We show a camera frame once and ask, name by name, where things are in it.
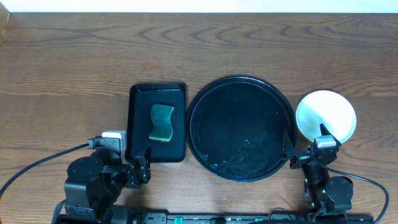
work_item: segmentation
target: power cord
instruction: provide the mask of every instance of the power cord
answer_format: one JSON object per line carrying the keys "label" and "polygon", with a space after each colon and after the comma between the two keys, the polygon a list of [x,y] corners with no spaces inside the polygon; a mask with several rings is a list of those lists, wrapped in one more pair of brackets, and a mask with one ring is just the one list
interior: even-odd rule
{"label": "power cord", "polygon": [[263,221],[258,221],[258,222],[252,222],[249,224],[270,224],[270,223],[275,223],[275,224],[315,224],[313,222],[307,222],[307,221],[297,221],[297,220],[263,220]]}
{"label": "power cord", "polygon": [[386,189],[383,185],[377,183],[376,181],[369,180],[369,179],[367,179],[367,178],[360,177],[360,176],[358,176],[358,175],[349,174],[349,173],[346,173],[346,172],[342,172],[342,171],[338,171],[338,170],[329,168],[329,167],[323,165],[323,163],[322,163],[321,161],[318,160],[318,158],[315,156],[314,153],[312,154],[312,157],[313,157],[313,159],[315,159],[315,161],[316,161],[322,168],[324,168],[324,169],[326,169],[326,170],[328,170],[328,171],[330,171],[330,172],[334,172],[334,173],[340,174],[340,175],[346,175],[346,176],[348,176],[348,177],[353,177],[353,178],[356,178],[356,179],[358,179],[358,180],[365,181],[365,182],[367,182],[367,183],[376,185],[376,186],[378,186],[381,190],[383,190],[384,194],[386,195],[386,202],[384,202],[384,207],[383,207],[383,209],[381,210],[381,213],[380,213],[380,215],[378,216],[378,218],[376,219],[376,221],[374,221],[374,224],[377,224],[377,223],[380,222],[381,218],[383,217],[383,215],[385,214],[385,212],[386,212],[386,210],[387,210],[388,203],[389,203],[389,201],[390,201],[390,196],[388,195],[388,191],[387,191],[387,189]]}
{"label": "power cord", "polygon": [[0,190],[0,199],[1,199],[2,195],[4,194],[4,192],[7,190],[7,188],[10,186],[10,184],[12,184],[14,180],[16,180],[20,175],[22,175],[22,174],[25,173],[26,171],[30,170],[31,168],[33,168],[33,167],[35,167],[35,166],[37,166],[37,165],[39,165],[39,164],[41,164],[41,163],[43,163],[43,162],[49,161],[49,160],[51,160],[51,159],[54,159],[54,158],[57,158],[57,157],[59,157],[59,156],[65,155],[66,153],[73,152],[73,151],[76,151],[76,150],[78,150],[78,149],[81,149],[81,148],[84,148],[84,147],[87,147],[87,146],[88,146],[88,143],[82,144],[82,145],[79,145],[79,146],[76,146],[76,147],[73,147],[73,148],[68,149],[68,150],[65,150],[65,151],[63,151],[63,152],[59,152],[59,153],[57,153],[57,154],[55,154],[55,155],[48,156],[47,158],[41,159],[41,160],[39,160],[39,161],[37,161],[37,162],[34,162],[34,163],[32,163],[31,165],[29,165],[29,166],[23,168],[23,169],[22,169],[21,171],[19,171],[16,175],[14,175],[13,177],[11,177],[11,179],[9,179],[9,180],[7,181],[7,183],[4,184],[4,186],[1,188],[1,190]]}
{"label": "power cord", "polygon": [[276,207],[276,208],[272,209],[272,210],[269,212],[268,217],[267,217],[268,220],[271,219],[271,215],[272,215],[272,214],[274,213],[274,211],[277,210],[277,209],[281,209],[281,210],[283,210],[283,211],[286,211],[286,209],[284,209],[284,208]]}

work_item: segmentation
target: white bowl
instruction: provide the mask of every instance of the white bowl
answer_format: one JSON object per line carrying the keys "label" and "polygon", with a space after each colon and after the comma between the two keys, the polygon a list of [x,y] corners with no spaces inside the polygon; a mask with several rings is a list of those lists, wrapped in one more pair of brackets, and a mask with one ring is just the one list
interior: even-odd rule
{"label": "white bowl", "polygon": [[356,115],[351,103],[328,90],[305,96],[296,109],[296,121],[298,129],[310,141],[321,136],[321,123],[340,143],[347,141],[356,127]]}

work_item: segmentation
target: green led light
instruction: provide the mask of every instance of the green led light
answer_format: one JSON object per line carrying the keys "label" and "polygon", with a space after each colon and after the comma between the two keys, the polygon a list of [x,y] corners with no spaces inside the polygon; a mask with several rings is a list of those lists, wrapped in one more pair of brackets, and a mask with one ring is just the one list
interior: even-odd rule
{"label": "green led light", "polygon": [[182,224],[183,218],[182,217],[175,217],[174,218],[174,224]]}

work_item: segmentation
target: black rectangular tray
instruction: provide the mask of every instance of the black rectangular tray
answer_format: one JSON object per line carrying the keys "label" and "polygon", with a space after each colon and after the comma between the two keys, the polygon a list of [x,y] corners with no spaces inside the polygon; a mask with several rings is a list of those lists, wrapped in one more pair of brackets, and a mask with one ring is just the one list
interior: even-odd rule
{"label": "black rectangular tray", "polygon": [[[149,139],[154,128],[150,118],[152,105],[173,106],[171,115],[173,136],[170,142]],[[151,162],[180,162],[185,157],[185,84],[143,83],[130,89],[127,121],[126,159],[151,147]]]}

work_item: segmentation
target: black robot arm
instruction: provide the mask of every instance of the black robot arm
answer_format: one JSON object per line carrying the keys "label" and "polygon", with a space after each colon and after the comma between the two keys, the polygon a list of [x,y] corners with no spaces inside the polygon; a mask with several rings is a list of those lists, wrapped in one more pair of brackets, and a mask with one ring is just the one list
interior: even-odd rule
{"label": "black robot arm", "polygon": [[122,188],[138,189],[150,180],[150,148],[128,164],[122,163],[124,132],[108,131],[88,140],[89,157],[73,161],[65,182],[65,211],[56,223],[126,223],[137,212],[113,206]]}
{"label": "black robot arm", "polygon": [[305,176],[304,189],[305,201],[311,205],[308,213],[310,219],[325,215],[343,215],[352,209],[353,182],[347,177],[332,177],[322,164],[330,164],[337,156],[341,143],[327,130],[325,125],[320,125],[321,136],[314,139],[305,152],[285,152],[285,159],[290,159],[290,168],[302,168]]}

